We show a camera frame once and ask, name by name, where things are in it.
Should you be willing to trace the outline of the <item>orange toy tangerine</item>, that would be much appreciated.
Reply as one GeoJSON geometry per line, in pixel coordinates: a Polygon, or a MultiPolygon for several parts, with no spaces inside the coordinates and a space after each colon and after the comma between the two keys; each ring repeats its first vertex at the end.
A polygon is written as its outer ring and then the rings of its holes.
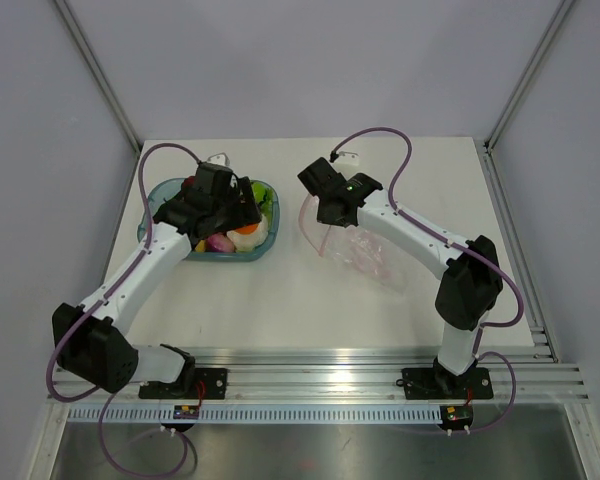
{"type": "Polygon", "coordinates": [[[261,230],[262,223],[251,224],[235,230],[237,234],[248,236],[261,230]]]}

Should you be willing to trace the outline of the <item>green toy melon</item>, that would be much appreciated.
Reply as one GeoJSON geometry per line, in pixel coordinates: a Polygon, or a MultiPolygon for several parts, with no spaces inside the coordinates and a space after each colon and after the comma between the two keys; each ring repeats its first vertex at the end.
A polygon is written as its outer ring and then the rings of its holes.
{"type": "Polygon", "coordinates": [[[272,188],[260,181],[252,181],[251,189],[259,209],[262,212],[270,210],[274,200],[272,188]]]}

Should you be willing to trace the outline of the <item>clear zip top bag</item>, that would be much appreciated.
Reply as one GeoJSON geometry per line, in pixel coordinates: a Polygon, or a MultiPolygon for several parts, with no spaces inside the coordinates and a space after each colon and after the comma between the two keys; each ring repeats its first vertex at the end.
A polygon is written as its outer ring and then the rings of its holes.
{"type": "Polygon", "coordinates": [[[361,227],[336,227],[317,221],[318,199],[308,194],[300,207],[298,227],[320,258],[341,270],[356,271],[392,291],[409,283],[406,254],[388,240],[361,227]]]}

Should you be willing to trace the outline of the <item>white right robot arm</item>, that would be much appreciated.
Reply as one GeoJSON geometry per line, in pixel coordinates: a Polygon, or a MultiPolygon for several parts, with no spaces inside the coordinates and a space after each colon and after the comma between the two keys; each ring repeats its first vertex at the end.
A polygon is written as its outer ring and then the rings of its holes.
{"type": "Polygon", "coordinates": [[[298,174],[318,199],[316,219],[333,227],[361,227],[399,247],[439,281],[434,307],[445,322],[440,350],[431,367],[433,388],[456,396],[477,364],[481,322],[503,289],[494,243],[446,233],[415,212],[400,207],[393,189],[364,173],[347,179],[324,158],[298,174]]]}

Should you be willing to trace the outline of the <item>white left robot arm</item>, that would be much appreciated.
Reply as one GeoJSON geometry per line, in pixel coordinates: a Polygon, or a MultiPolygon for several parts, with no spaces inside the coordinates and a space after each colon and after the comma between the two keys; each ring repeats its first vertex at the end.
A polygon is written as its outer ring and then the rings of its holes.
{"type": "Polygon", "coordinates": [[[177,194],[149,212],[145,235],[116,273],[80,304],[55,310],[51,365],[109,393],[131,382],[160,382],[171,396],[188,396],[196,385],[192,357],[168,345],[134,347],[126,335],[155,289],[200,241],[261,218],[248,177],[199,165],[177,194]]]}

